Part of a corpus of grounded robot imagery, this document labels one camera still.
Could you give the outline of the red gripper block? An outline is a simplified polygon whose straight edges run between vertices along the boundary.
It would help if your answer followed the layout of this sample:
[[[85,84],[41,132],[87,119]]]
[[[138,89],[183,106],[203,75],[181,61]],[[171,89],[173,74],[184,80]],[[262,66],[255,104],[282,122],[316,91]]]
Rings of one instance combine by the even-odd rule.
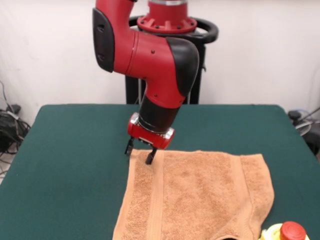
[[[145,161],[146,165],[151,165],[158,149],[165,150],[171,143],[175,130],[169,128],[165,133],[155,133],[143,128],[139,123],[139,114],[134,112],[128,122],[127,132],[130,135],[124,154],[131,156],[134,148],[134,140],[137,139],[143,143],[152,146],[152,151],[148,154]]]

